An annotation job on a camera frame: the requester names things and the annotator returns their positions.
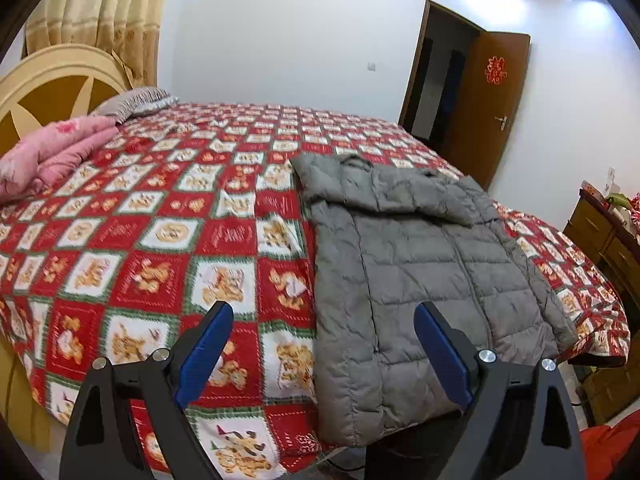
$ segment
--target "white wall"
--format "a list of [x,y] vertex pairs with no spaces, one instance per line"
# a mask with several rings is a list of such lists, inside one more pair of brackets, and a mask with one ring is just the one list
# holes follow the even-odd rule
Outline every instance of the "white wall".
[[[640,190],[640,51],[585,0],[434,0],[532,37],[490,192],[562,228],[581,181]],[[189,101],[276,102],[397,121],[424,0],[166,0],[159,84]],[[368,62],[377,66],[367,71]]]
[[495,29],[531,35],[520,107],[490,194],[564,228],[583,180],[640,191],[640,50],[613,9],[497,0]]
[[[397,121],[424,1],[166,0],[159,84],[183,100],[278,102]],[[492,2],[436,1],[480,25]]]
[[22,59],[22,46],[24,44],[24,25],[14,38],[13,43],[6,51],[2,62],[0,62],[0,78],[7,75]]

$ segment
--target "red object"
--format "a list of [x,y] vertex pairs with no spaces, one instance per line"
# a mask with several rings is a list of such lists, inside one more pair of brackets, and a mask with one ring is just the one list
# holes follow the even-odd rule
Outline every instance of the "red object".
[[580,432],[587,480],[606,480],[640,432],[640,410],[615,427],[595,426]]
[[504,71],[504,58],[503,57],[490,57],[489,64],[486,66],[484,75],[488,83],[499,85],[502,80],[507,77],[507,73]]
[[640,193],[637,193],[636,196],[629,202],[631,202],[631,205],[634,208],[634,210],[631,212],[631,221],[636,226],[636,230],[640,232]]

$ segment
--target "door frame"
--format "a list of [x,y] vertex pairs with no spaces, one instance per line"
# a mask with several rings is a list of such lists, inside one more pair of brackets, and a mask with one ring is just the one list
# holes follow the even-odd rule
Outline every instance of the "door frame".
[[468,20],[464,16],[460,16],[460,14],[454,12],[451,9],[447,9],[447,7],[441,6],[440,4],[437,4],[436,2],[434,2],[433,0],[424,1],[424,10],[422,12],[422,21],[420,23],[420,33],[418,34],[418,43],[416,44],[415,53],[414,53],[414,63],[411,66],[409,81],[407,83],[406,91],[404,93],[404,102],[402,102],[402,109],[400,110],[400,117],[398,118],[398,124],[403,128],[405,127],[405,123],[406,123],[406,113],[409,107],[409,101],[411,100],[411,97],[414,94],[415,76],[418,72],[418,63],[420,62],[420,56],[422,55],[422,46],[424,45],[424,38],[427,33],[427,22],[429,19],[429,10],[431,9],[431,7],[433,7],[434,9],[442,10],[447,14],[450,14],[457,20],[460,20],[461,22],[464,22],[465,24],[473,27],[478,32],[486,32],[486,30],[480,27],[480,25],[478,25],[477,23],[474,23],[471,20]]

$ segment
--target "dresser drawer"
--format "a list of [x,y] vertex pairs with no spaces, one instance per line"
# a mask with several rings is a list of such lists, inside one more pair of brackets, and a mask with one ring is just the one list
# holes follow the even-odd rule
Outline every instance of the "dresser drawer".
[[604,255],[608,262],[617,267],[636,294],[640,295],[640,265],[631,251],[617,237],[614,237]]
[[631,339],[629,358],[626,361],[626,366],[629,368],[640,367],[640,332],[637,332]]
[[640,368],[619,368],[619,371],[620,380],[604,386],[597,394],[590,395],[585,388],[596,424],[611,420],[640,394]]
[[569,224],[582,235],[582,238],[586,238],[597,251],[601,251],[604,248],[613,229],[609,220],[584,200],[578,202]]
[[582,384],[587,396],[594,397],[609,388],[612,384],[625,383],[628,379],[628,370],[632,370],[635,366],[625,365],[620,368],[600,368]]

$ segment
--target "pink blanket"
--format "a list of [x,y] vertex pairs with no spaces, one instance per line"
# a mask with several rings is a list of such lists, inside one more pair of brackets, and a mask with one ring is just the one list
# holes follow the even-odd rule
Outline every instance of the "pink blanket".
[[[113,126],[115,120],[110,117],[79,117],[49,123],[21,139],[0,159],[0,202],[32,191],[32,184],[35,186],[33,189],[39,190],[43,183],[51,183],[66,174],[68,168],[72,169],[70,164],[82,162],[83,153],[88,156],[92,150],[108,142],[116,134]],[[100,137],[89,140],[97,132],[101,133]],[[74,146],[83,139],[87,142]],[[63,156],[50,161],[57,155]]]
[[72,144],[56,156],[45,160],[38,166],[36,177],[28,187],[29,193],[39,193],[46,187],[52,186],[60,178],[69,176],[95,150],[103,147],[117,133],[118,129],[115,126],[111,126]]

